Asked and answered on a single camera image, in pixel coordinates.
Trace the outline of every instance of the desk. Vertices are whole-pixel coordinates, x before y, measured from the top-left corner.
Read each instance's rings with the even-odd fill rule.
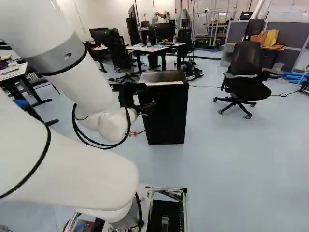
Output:
[[[25,100],[24,95],[21,92],[19,92],[18,88],[15,85],[16,82],[22,81],[25,84],[25,86],[29,89],[31,94],[34,96],[34,98],[37,100],[37,103],[33,104],[32,107],[41,105],[46,102],[50,102],[52,99],[42,100],[40,96],[37,94],[37,92],[34,90],[33,86],[26,78],[27,70],[28,70],[28,63],[24,63],[19,65],[18,70],[0,75],[0,86],[5,87],[15,99]],[[57,123],[58,121],[59,121],[58,119],[55,119],[50,122],[47,122],[46,124],[50,126]]]
[[[103,63],[102,63],[102,59],[101,59],[102,58],[102,54],[101,54],[101,52],[105,51],[105,50],[108,50],[108,47],[102,45],[101,47],[94,47],[91,50],[97,51],[97,60],[100,63],[100,66],[101,66],[100,70],[102,72],[104,72],[104,73],[107,73],[107,71],[105,70],[105,68],[103,66]]]
[[[236,43],[229,43],[232,47],[236,46]],[[275,45],[272,47],[261,47],[262,50],[272,50],[272,51],[284,51],[286,46],[282,47],[282,45]]]
[[[179,48],[187,44],[189,43],[176,42],[175,45],[163,45],[163,47],[174,47],[177,49],[177,69],[178,70],[180,70],[181,55],[182,55],[182,53],[179,51]]]
[[[149,55],[157,55],[161,56],[162,58],[162,70],[166,70],[166,61],[165,56],[166,53],[170,50],[170,47],[162,47],[162,48],[154,48],[154,47],[139,47],[139,46],[128,46],[126,47],[127,50],[133,51],[136,56],[137,64],[139,67],[139,72],[143,72],[145,70],[141,69],[141,62],[140,62],[140,55],[141,54],[149,54]]]

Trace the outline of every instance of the black box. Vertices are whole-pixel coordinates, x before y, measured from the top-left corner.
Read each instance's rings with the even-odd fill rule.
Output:
[[[143,72],[139,83],[148,87],[138,94],[140,104],[157,103],[153,113],[143,116],[148,143],[183,144],[189,90],[183,71]]]

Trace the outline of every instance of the bottle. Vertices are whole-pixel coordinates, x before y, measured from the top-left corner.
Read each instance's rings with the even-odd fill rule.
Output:
[[[151,47],[151,43],[150,43],[150,41],[149,41],[149,35],[147,35],[146,46],[147,46],[147,47]]]

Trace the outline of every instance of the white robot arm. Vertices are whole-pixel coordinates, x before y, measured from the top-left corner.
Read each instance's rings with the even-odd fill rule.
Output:
[[[77,104],[76,118],[109,141],[128,129],[111,88],[53,0],[0,0],[0,36]],[[0,199],[66,205],[118,222],[132,207],[138,171],[127,159],[68,139],[0,90]],[[137,113],[128,108],[130,121]]]

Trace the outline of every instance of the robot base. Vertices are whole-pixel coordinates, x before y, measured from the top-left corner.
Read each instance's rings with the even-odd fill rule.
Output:
[[[141,232],[189,232],[187,188],[140,185],[137,193],[141,200],[142,217],[145,223]],[[81,213],[74,212],[64,232],[75,231],[80,215]],[[92,232],[119,232],[118,229],[101,219],[97,218],[95,224],[100,222],[99,230],[94,228]],[[133,228],[131,231],[138,232],[138,228]]]

